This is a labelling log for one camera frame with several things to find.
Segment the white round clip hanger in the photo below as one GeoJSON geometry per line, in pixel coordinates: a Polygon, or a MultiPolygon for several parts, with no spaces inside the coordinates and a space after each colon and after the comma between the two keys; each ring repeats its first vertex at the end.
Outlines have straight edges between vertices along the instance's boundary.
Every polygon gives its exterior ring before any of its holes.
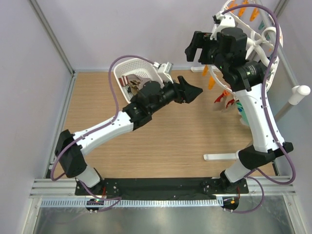
{"type": "MultiPolygon", "coordinates": [[[[224,5],[222,6],[220,13],[222,13],[222,12],[224,12],[230,8],[234,8],[236,6],[238,6],[238,5],[235,3],[235,0],[227,0],[224,3],[224,5]]],[[[238,23],[238,25],[243,25],[243,28],[247,29],[250,32],[250,37],[247,38],[246,59],[251,59],[252,52],[255,52],[259,56],[260,62],[262,62],[265,65],[265,68],[267,68],[267,66],[269,65],[271,57],[270,58],[266,57],[265,50],[262,48],[262,46],[263,45],[267,46],[269,48],[269,52],[272,52],[271,56],[273,55],[273,51],[275,49],[275,40],[273,40],[271,38],[269,39],[269,36],[266,36],[266,34],[271,32],[271,33],[273,33],[274,36],[276,36],[275,23],[273,23],[273,26],[264,26],[262,33],[259,34],[254,29],[252,29],[247,23],[245,23],[243,20],[240,19],[241,16],[243,15],[243,13],[245,12],[246,8],[247,7],[245,7],[245,6],[242,7],[238,11],[237,14],[233,13],[233,11],[235,11],[235,10],[231,10],[229,13],[226,13],[226,14],[231,15],[234,18],[235,23],[238,23]]],[[[254,7],[252,15],[250,17],[250,21],[253,21],[259,14],[260,14],[259,9],[257,7],[254,7]]],[[[279,29],[279,45],[280,45],[280,47],[282,47],[283,46],[283,35],[282,35],[282,30],[281,30],[279,25],[278,25],[278,29],[279,29]]],[[[279,57],[276,55],[273,59],[273,63],[270,67],[270,72],[269,72],[267,80],[266,80],[266,92],[269,91],[269,89],[273,83],[273,79],[275,77],[275,73],[277,71],[278,64],[279,64],[279,57]]],[[[213,87],[217,83],[221,88],[223,88],[224,90],[226,90],[226,91],[230,92],[232,95],[234,95],[231,88],[228,87],[227,85],[223,84],[219,80],[219,78],[216,75],[217,70],[220,71],[219,68],[213,68],[212,65],[205,65],[205,67],[203,69],[203,73],[202,73],[203,76],[205,76],[208,71],[210,73],[208,89],[209,90],[213,89],[213,87]]]]}

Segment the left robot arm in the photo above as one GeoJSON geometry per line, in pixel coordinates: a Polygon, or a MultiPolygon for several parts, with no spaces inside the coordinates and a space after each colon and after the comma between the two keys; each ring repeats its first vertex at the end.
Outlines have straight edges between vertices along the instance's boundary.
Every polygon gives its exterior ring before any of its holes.
{"type": "Polygon", "coordinates": [[[144,126],[152,120],[153,113],[170,102],[191,103],[202,92],[182,76],[178,77],[178,82],[165,82],[163,85],[148,81],[111,119],[80,132],[62,131],[55,149],[55,163],[61,165],[67,178],[78,179],[87,191],[98,195],[103,190],[102,179],[95,168],[87,165],[86,155],[105,142],[144,126]]]}

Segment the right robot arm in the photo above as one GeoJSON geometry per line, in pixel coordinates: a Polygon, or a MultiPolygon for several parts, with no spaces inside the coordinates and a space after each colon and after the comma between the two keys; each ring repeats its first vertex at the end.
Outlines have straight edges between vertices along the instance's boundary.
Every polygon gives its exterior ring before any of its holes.
{"type": "Polygon", "coordinates": [[[242,179],[280,156],[288,156],[293,144],[286,142],[275,123],[266,95],[268,67],[246,59],[247,35],[242,29],[227,27],[211,39],[211,33],[195,31],[185,49],[187,61],[193,61],[201,49],[199,63],[214,65],[223,74],[232,92],[242,104],[253,137],[251,146],[238,151],[238,160],[220,174],[220,188],[231,193],[242,179]]]}

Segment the grey sock rust striped cuff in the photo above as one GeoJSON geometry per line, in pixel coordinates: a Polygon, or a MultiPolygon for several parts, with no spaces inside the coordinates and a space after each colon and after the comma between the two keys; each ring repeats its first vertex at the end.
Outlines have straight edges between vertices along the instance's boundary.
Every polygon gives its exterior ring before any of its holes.
{"type": "Polygon", "coordinates": [[[120,78],[118,78],[118,80],[122,87],[125,87],[129,84],[129,80],[127,76],[121,76],[120,78]]]}

